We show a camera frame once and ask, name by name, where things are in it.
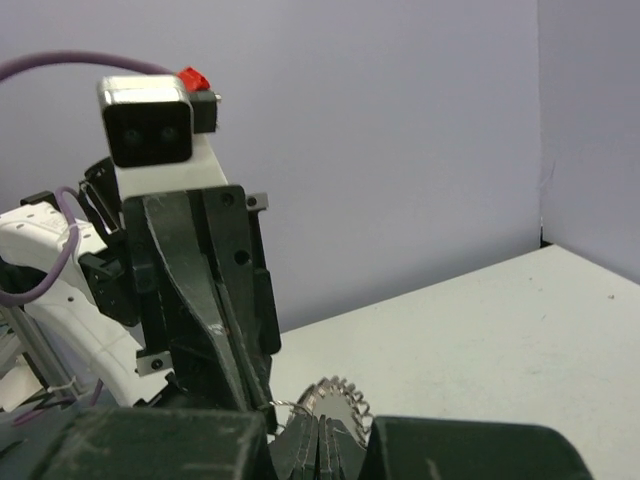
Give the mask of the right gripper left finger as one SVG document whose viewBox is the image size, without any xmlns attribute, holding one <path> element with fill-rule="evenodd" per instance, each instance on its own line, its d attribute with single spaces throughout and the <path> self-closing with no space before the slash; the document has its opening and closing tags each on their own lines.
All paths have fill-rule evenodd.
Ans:
<svg viewBox="0 0 640 480">
<path fill-rule="evenodd" d="M 275 479 L 258 413 L 96 408 L 44 454 L 46 479 Z"/>
</svg>

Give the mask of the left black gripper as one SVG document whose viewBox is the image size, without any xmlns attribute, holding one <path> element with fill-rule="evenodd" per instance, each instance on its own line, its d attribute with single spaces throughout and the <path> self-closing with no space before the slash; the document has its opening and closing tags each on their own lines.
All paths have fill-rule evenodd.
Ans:
<svg viewBox="0 0 640 480">
<path fill-rule="evenodd" d="M 139 375 L 173 372 L 203 405 L 246 412 L 272 401 L 280 348 L 258 207 L 239 185 L 148 194 L 122 204 L 145 346 Z"/>
</svg>

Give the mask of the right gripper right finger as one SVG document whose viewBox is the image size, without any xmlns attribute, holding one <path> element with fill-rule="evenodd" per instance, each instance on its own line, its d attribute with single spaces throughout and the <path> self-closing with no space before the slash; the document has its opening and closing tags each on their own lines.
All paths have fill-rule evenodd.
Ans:
<svg viewBox="0 0 640 480">
<path fill-rule="evenodd" d="M 591 479 L 576 448 L 549 427 L 378 417 L 361 479 Z"/>
</svg>

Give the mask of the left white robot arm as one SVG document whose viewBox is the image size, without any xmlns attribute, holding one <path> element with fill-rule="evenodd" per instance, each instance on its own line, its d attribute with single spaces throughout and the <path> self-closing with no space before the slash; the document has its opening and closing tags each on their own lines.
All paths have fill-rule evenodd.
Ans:
<svg viewBox="0 0 640 480">
<path fill-rule="evenodd" d="M 78 191 L 1 217 L 4 309 L 59 335 L 124 407 L 273 414 L 280 332 L 259 216 L 263 193 L 238 185 L 120 196 L 104 159 Z"/>
</svg>

